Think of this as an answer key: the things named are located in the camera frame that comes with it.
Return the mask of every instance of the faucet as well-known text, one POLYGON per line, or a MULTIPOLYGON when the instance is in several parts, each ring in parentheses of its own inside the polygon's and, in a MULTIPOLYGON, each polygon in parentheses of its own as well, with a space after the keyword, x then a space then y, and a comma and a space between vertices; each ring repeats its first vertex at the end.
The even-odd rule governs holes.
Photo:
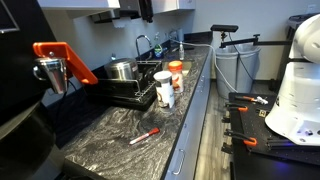
MULTIPOLYGON (((140 36, 137 37, 137 39, 136 39, 136 48, 137 48, 137 52, 138 52, 138 57, 139 57, 140 61, 142 61, 141 55, 140 55, 140 52, 139 52, 139 46, 138 46, 138 40, 140 38, 145 38, 149 42, 149 47, 150 48, 152 48, 152 44, 151 44, 150 39, 146 35, 140 35, 140 36)), ((149 57, 147 58, 147 60, 149 60, 150 58, 152 58, 152 52, 150 52, 149 57)))

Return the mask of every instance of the trash can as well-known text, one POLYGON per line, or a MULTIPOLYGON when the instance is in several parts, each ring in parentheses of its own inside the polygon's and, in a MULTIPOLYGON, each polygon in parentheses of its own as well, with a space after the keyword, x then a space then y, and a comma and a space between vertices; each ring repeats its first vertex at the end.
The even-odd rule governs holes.
MULTIPOLYGON (((252 78, 257 70, 256 62, 258 61, 261 48, 251 44, 239 44, 235 46, 240 52, 240 58, 243 64, 238 58, 238 52, 234 46, 217 49, 216 63, 233 88, 239 93, 250 93, 253 81, 252 78)), ((228 94, 234 91, 227 85, 217 68, 216 78, 219 95, 228 99, 228 94)))

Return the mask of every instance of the bottle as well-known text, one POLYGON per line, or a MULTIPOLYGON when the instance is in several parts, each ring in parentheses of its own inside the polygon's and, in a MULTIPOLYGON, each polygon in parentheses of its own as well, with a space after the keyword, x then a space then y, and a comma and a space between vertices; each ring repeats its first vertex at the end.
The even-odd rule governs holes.
POLYGON ((168 65, 169 71, 172 73, 172 86, 174 93, 183 92, 183 75, 182 75, 182 62, 171 61, 168 65))
POLYGON ((180 57, 180 60, 184 60, 184 49, 181 41, 180 41, 180 48, 179 48, 179 57, 180 57))
POLYGON ((163 58, 163 49, 160 44, 159 32, 156 33, 154 37, 154 41, 156 45, 154 46, 154 56, 155 59, 162 59, 163 58))

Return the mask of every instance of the granite countertop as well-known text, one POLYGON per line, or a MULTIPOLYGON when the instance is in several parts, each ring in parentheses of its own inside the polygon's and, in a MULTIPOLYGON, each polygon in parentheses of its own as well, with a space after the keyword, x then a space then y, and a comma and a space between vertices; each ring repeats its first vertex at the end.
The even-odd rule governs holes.
MULTIPOLYGON (((211 39, 190 43, 210 44, 211 39)), ((62 144, 66 158, 106 179, 164 177, 209 50, 209 47, 195 47, 185 51, 185 60, 192 60, 192 67, 184 77, 184 92, 175 94, 172 113, 161 112, 157 100, 147 111, 92 105, 89 109, 96 113, 87 123, 81 122, 81 117, 88 117, 91 112, 88 109, 85 115, 80 115, 82 110, 78 112, 77 122, 86 126, 67 144, 62 144), (130 140, 154 127, 160 133, 128 145, 130 140)))

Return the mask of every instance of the wall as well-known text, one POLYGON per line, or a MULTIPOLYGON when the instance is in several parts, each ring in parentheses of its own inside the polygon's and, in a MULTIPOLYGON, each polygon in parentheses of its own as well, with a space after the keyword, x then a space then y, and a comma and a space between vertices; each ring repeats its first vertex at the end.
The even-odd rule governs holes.
MULTIPOLYGON (((319 11, 319 0, 197 0, 196 11, 180 16, 178 22, 187 33, 209 31, 213 24, 227 24, 239 26, 236 33, 231 33, 233 40, 251 38, 253 34, 261 34, 260 41, 285 40, 287 19, 304 14, 309 4, 315 4, 315 11, 319 11)), ((220 33, 213 35, 217 48, 220 33)), ((261 48, 255 79, 276 78, 283 46, 261 48)))
MULTIPOLYGON (((137 57, 135 40, 141 34, 147 35, 153 42, 155 33, 160 32, 164 42, 167 40, 165 33, 178 28, 175 16, 161 14, 155 15, 151 24, 134 19, 124 28, 115 28, 112 23, 94 24, 89 17, 70 19, 65 11, 44 13, 57 41, 67 42, 91 70, 108 63, 112 53, 117 58, 137 57)), ((140 53, 149 50, 144 39, 139 40, 139 47, 140 53)), ((71 81, 77 88, 81 86, 75 78, 71 81)), ((42 102, 49 105, 61 97, 48 90, 42 102)))

